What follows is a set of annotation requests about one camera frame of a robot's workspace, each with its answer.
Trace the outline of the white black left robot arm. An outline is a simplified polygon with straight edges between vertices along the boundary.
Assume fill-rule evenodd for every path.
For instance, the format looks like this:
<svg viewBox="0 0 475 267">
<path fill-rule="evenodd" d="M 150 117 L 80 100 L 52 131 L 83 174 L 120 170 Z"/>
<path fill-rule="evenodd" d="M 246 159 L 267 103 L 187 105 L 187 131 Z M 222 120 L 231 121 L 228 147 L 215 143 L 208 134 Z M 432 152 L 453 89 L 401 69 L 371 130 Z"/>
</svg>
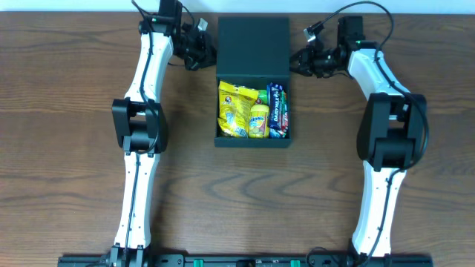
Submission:
<svg viewBox="0 0 475 267">
<path fill-rule="evenodd" d="M 196 71 L 217 62 L 217 50 L 204 19 L 182 22 L 187 8 L 178 0 L 162 0 L 150 13 L 138 8 L 141 50 L 131 86 L 112 103 L 119 147 L 124 152 L 125 190 L 114 244 L 102 266 L 144 266 L 151 243 L 150 213 L 160 154 L 168 144 L 166 118 L 160 104 L 166 68 L 172 56 Z"/>
</svg>

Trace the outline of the Dairy Milk chocolate bar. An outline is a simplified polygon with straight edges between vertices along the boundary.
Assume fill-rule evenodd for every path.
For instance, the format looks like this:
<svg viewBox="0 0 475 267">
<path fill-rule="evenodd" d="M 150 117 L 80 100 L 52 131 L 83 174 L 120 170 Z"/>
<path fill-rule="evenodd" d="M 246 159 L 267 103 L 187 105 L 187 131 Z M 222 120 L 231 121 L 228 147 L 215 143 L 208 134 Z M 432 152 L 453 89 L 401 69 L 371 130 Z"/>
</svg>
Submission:
<svg viewBox="0 0 475 267">
<path fill-rule="evenodd" d="M 269 104 L 269 127 L 274 130 L 281 129 L 281 103 L 283 87 L 274 83 L 267 86 Z"/>
</svg>

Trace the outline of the black gift box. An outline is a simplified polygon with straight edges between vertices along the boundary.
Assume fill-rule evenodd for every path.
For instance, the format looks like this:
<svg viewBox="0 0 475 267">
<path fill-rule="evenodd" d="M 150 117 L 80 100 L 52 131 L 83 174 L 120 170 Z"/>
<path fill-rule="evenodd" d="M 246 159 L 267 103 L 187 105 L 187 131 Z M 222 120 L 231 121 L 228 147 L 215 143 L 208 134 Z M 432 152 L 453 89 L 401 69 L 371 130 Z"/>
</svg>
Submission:
<svg viewBox="0 0 475 267">
<path fill-rule="evenodd" d="M 258 90 L 274 83 L 290 95 L 287 17 L 220 17 L 217 39 L 218 82 Z"/>
</svg>

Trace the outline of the KitKat Milo bar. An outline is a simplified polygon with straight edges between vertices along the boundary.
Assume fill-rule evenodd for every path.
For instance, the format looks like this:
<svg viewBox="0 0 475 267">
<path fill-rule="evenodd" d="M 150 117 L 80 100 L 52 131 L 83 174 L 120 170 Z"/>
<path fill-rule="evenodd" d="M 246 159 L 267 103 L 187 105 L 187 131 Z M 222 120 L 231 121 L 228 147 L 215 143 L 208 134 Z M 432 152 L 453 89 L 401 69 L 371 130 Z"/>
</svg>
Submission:
<svg viewBox="0 0 475 267">
<path fill-rule="evenodd" d="M 287 94 L 285 91 L 281 92 L 281 137 L 285 138 L 289 129 L 289 114 L 287 104 Z"/>
</svg>

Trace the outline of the yellow Hacks candy bag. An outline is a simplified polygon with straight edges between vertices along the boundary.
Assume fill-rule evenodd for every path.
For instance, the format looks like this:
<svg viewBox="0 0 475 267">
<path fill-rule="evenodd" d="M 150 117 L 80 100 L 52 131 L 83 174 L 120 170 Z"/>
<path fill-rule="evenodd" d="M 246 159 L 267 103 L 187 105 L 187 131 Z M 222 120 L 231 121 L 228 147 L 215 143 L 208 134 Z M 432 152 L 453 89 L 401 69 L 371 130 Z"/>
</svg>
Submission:
<svg viewBox="0 0 475 267">
<path fill-rule="evenodd" d="M 247 138 L 249 116 L 258 98 L 255 89 L 220 81 L 218 86 L 219 114 L 217 122 L 225 135 Z"/>
</svg>

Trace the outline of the blue Oreo cookie pack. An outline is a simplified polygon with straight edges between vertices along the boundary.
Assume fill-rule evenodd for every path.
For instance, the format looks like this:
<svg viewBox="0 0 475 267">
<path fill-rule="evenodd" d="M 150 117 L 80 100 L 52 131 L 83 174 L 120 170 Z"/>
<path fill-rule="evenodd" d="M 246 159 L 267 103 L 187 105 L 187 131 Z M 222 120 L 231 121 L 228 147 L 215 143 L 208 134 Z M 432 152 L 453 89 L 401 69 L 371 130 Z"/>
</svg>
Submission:
<svg viewBox="0 0 475 267">
<path fill-rule="evenodd" d="M 269 129 L 269 137 L 271 139 L 283 139 L 286 136 L 286 133 L 282 130 L 275 130 L 273 128 Z"/>
</svg>

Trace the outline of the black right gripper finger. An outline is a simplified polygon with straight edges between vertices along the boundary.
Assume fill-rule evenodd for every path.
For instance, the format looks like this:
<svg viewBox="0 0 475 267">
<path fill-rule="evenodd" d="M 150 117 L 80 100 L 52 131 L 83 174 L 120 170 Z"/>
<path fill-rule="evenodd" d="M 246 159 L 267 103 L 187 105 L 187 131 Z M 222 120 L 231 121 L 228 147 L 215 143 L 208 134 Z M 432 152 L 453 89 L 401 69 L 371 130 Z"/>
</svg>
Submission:
<svg viewBox="0 0 475 267">
<path fill-rule="evenodd" d="M 306 62 L 301 62 L 296 66 L 291 66 L 290 71 L 306 77 L 313 75 L 312 66 Z"/>
<path fill-rule="evenodd" d="M 310 52 L 308 50 L 299 50 L 290 57 L 290 62 L 298 62 L 299 64 L 307 64 L 309 62 Z"/>
</svg>

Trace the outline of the yellow snack packet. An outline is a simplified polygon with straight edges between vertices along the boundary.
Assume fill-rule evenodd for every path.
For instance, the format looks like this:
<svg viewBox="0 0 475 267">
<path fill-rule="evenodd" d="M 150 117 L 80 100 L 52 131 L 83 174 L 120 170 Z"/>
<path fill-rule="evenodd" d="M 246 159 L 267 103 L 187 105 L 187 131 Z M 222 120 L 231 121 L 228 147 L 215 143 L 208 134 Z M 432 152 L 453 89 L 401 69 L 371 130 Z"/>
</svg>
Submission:
<svg viewBox="0 0 475 267">
<path fill-rule="evenodd" d="M 254 105 L 249 115 L 249 138 L 266 139 L 269 137 L 269 107 Z"/>
</svg>

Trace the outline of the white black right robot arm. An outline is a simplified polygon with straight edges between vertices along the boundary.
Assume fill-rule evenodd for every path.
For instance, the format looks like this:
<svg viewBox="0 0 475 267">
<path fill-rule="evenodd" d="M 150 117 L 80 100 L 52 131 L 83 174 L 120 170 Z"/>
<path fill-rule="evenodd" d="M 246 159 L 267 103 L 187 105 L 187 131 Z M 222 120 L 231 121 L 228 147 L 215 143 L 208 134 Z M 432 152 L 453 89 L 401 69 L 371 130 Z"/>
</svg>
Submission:
<svg viewBox="0 0 475 267">
<path fill-rule="evenodd" d="M 427 148 L 427 101 L 400 84 L 384 59 L 383 44 L 366 39 L 361 16 L 338 20 L 333 49 L 324 49 L 323 29 L 323 22 L 304 29 L 308 45 L 292 55 L 290 60 L 297 62 L 292 72 L 330 78 L 342 70 L 358 83 L 367 100 L 356 137 L 364 169 L 361 210 L 343 264 L 388 264 L 399 187 Z"/>
</svg>

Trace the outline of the Haribo worms candy bag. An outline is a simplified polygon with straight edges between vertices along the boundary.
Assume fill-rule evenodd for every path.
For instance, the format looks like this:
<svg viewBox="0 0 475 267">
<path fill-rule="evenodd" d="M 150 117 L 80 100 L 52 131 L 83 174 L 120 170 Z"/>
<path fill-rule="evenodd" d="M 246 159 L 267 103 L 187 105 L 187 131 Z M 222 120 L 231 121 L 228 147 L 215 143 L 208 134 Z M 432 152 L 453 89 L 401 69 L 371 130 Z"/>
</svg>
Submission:
<svg viewBox="0 0 475 267">
<path fill-rule="evenodd" d="M 267 90 L 258 90 L 258 97 L 255 101 L 256 105 L 268 105 L 268 92 Z"/>
</svg>

